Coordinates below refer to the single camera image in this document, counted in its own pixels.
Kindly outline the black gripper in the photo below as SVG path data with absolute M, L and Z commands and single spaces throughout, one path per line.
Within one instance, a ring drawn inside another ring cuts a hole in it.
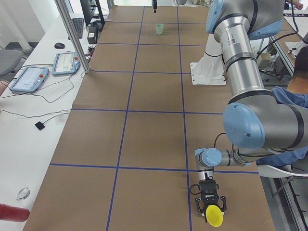
M 195 204 L 196 204 L 197 211 L 201 214 L 202 217 L 205 218 L 205 206 L 209 206 L 209 205 L 218 206 L 218 200 L 219 200 L 219 196 L 218 196 L 217 192 L 205 193 L 205 191 L 202 191 L 201 197 L 195 198 L 194 201 L 195 201 Z M 221 196 L 220 200 L 222 201 L 222 207 L 220 207 L 220 211 L 222 212 L 222 215 L 224 215 L 224 213 L 226 211 L 226 197 Z M 201 201 L 204 204 L 203 208 L 200 207 Z

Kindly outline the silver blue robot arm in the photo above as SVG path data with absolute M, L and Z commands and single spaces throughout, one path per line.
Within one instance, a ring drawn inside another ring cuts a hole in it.
M 262 157 L 293 151 L 308 144 L 308 111 L 280 104 L 264 88 L 250 41 L 276 35 L 283 25 L 282 0 L 214 0 L 206 21 L 209 39 L 219 44 L 232 98 L 223 113 L 223 125 L 236 150 L 197 149 L 200 198 L 198 211 L 209 221 L 210 208 L 222 217 L 213 177 L 216 166 L 246 166 Z

